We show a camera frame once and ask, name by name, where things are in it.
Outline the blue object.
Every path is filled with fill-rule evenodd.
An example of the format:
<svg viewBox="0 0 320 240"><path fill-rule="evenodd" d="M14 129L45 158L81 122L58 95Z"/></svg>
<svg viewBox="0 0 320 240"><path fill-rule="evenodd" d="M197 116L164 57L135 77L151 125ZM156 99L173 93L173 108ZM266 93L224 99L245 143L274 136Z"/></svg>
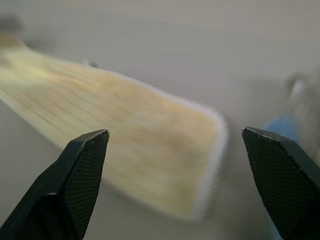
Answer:
<svg viewBox="0 0 320 240"><path fill-rule="evenodd" d="M300 143L297 126L289 114L277 116L267 121L263 126L263 130L281 135L298 144Z"/></svg>

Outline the blurred grey metallic object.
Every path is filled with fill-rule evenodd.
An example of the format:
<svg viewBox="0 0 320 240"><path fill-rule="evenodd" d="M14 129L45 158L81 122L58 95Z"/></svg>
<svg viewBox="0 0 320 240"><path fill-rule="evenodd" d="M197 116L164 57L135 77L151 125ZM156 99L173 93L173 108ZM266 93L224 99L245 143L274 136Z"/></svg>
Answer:
<svg viewBox="0 0 320 240"><path fill-rule="evenodd" d="M286 88L299 141L320 166L320 65L291 75Z"/></svg>

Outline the light wooden cutting board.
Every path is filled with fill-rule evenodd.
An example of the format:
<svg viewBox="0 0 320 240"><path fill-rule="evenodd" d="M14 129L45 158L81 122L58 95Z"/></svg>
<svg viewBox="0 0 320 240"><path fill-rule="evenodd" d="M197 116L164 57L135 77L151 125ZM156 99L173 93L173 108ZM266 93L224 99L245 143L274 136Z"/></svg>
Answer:
<svg viewBox="0 0 320 240"><path fill-rule="evenodd" d="M0 100L60 148L108 129L105 182L170 217L206 217L229 140L215 109L31 50L7 33L0 33Z"/></svg>

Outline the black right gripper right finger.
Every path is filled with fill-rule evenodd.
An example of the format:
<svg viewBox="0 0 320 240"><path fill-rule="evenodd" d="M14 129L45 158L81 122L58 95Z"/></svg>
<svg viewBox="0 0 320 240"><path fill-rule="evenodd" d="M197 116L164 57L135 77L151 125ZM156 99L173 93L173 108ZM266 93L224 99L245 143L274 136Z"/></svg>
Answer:
<svg viewBox="0 0 320 240"><path fill-rule="evenodd" d="M320 240L320 167L293 140L242 129L256 188L283 240Z"/></svg>

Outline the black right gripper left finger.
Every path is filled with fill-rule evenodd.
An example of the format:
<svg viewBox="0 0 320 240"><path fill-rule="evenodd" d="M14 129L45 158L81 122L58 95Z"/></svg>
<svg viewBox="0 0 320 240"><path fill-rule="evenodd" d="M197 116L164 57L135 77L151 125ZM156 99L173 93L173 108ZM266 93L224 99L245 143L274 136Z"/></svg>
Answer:
<svg viewBox="0 0 320 240"><path fill-rule="evenodd" d="M109 132L71 140L0 227L0 240L83 240L102 180Z"/></svg>

